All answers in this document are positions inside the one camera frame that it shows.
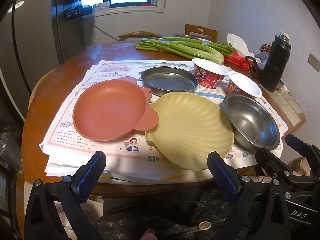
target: thermos lid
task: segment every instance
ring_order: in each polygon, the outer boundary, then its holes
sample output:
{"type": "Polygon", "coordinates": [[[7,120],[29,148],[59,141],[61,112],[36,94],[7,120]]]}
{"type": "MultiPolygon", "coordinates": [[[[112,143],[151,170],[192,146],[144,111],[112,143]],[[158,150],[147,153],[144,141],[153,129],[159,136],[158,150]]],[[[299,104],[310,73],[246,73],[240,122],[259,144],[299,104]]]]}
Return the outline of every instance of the thermos lid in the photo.
{"type": "Polygon", "coordinates": [[[289,44],[290,38],[289,35],[284,33],[284,32],[280,32],[280,34],[278,35],[278,37],[283,40],[284,42],[289,44]]]}

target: red package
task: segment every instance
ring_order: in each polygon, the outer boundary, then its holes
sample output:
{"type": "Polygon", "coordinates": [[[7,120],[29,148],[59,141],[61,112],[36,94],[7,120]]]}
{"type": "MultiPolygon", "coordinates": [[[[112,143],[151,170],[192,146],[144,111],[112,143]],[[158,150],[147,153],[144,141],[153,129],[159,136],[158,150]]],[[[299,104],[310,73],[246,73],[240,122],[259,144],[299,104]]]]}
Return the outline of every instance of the red package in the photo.
{"type": "Polygon", "coordinates": [[[234,52],[231,56],[224,55],[223,64],[227,67],[238,67],[246,72],[250,72],[250,67],[252,66],[253,61],[249,59],[250,65],[246,62],[242,53],[234,49],[234,52]]]}

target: window sill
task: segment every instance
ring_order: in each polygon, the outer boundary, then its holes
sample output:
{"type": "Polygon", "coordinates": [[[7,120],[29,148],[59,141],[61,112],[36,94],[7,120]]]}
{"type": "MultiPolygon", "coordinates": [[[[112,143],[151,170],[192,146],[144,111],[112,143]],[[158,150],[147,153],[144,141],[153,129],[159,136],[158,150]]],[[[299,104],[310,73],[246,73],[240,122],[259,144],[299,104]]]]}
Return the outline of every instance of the window sill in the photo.
{"type": "Polygon", "coordinates": [[[117,7],[117,8],[108,8],[105,10],[97,10],[83,16],[86,19],[95,18],[104,15],[117,14],[117,13],[130,13],[130,12],[156,12],[162,13],[163,11],[156,6],[127,6],[127,7],[117,7]]]}

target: black thermos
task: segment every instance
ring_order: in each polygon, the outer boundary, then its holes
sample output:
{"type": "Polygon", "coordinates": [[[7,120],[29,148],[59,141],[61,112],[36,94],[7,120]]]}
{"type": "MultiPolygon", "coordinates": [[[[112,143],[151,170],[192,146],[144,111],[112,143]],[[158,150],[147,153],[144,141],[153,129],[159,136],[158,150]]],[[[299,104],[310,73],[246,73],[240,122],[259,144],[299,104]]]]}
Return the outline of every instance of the black thermos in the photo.
{"type": "Polygon", "coordinates": [[[289,36],[286,33],[280,32],[275,36],[266,65],[258,77],[260,84],[270,92],[276,90],[288,62],[290,49],[289,36]]]}

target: white lid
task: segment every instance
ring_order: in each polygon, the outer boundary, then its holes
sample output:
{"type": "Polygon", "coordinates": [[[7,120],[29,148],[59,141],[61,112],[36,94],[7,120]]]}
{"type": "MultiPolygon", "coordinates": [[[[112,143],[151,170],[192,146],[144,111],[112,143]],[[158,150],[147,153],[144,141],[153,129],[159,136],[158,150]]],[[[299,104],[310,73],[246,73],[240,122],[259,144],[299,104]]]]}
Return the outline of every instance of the white lid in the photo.
{"type": "Polygon", "coordinates": [[[212,73],[219,74],[222,76],[228,75],[228,69],[225,66],[220,66],[219,64],[214,63],[212,61],[202,59],[202,58],[194,58],[192,62],[197,66],[199,66],[200,68],[203,68],[212,73]]]}
{"type": "Polygon", "coordinates": [[[249,95],[252,95],[253,97],[256,97],[256,98],[259,98],[262,96],[260,87],[245,75],[236,71],[230,71],[228,73],[228,76],[238,88],[242,89],[244,92],[248,93],[249,95]]]}

